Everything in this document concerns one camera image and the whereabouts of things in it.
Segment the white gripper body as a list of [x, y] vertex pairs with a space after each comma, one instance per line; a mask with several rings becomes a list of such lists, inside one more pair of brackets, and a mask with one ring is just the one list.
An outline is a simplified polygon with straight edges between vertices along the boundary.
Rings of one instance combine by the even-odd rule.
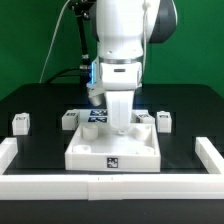
[[102, 63], [100, 71], [110, 127], [125, 132], [130, 125], [134, 93], [139, 84], [139, 63]]

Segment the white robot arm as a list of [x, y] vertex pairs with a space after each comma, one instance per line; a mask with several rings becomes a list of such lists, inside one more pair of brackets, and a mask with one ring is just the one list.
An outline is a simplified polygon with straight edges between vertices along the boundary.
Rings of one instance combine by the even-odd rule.
[[120, 133], [131, 121], [133, 98], [141, 86], [147, 45], [175, 32], [174, 0], [96, 0], [90, 8], [97, 57], [87, 84], [95, 106], [106, 103], [108, 123]]

